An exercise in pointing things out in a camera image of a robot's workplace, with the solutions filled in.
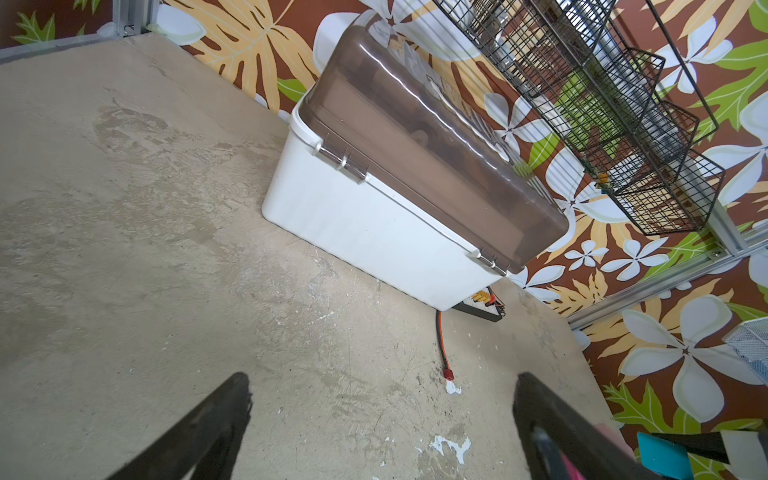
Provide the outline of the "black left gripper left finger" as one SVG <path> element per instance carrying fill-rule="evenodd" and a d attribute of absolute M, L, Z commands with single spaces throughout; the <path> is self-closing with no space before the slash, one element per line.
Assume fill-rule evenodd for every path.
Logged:
<path fill-rule="evenodd" d="M 229 479 L 252 398 L 249 378 L 236 372 L 112 479 Z"/>

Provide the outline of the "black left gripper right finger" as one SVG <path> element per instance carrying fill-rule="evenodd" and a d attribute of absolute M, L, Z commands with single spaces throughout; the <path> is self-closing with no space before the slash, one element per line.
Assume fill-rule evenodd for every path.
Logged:
<path fill-rule="evenodd" d="M 657 479 L 530 372 L 517 378 L 513 418 L 533 479 Z"/>

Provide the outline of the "light pink block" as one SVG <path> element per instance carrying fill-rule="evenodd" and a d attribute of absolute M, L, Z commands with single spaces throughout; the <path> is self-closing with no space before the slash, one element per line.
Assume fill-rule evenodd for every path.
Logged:
<path fill-rule="evenodd" d="M 614 445 L 616 445 L 625 455 L 627 455 L 630 459 L 635 460 L 634 451 L 626 443 L 618 430 L 604 423 L 596 424 L 595 428 L 606 439 L 610 440 Z"/>

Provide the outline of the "teal arch block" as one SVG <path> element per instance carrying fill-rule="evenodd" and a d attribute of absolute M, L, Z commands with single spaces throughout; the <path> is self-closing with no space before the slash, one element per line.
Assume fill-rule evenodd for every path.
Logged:
<path fill-rule="evenodd" d="M 638 434 L 641 463 L 665 479 L 693 480 L 687 451 L 680 445 L 645 433 Z"/>

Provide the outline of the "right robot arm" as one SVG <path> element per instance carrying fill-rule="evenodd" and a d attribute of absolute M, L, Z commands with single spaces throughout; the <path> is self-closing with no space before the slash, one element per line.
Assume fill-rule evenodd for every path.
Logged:
<path fill-rule="evenodd" d="M 533 479 L 691 479 L 692 455 L 738 479 L 767 477 L 766 427 L 643 434 L 636 461 L 529 372 L 518 376 L 512 411 Z"/>

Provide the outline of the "white box brown lid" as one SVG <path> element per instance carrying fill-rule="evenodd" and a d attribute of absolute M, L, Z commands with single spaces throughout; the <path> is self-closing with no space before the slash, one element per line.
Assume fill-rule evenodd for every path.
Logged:
<path fill-rule="evenodd" d="M 568 220 L 407 43 L 356 22 L 291 114 L 262 212 L 446 311 L 523 271 Z"/>

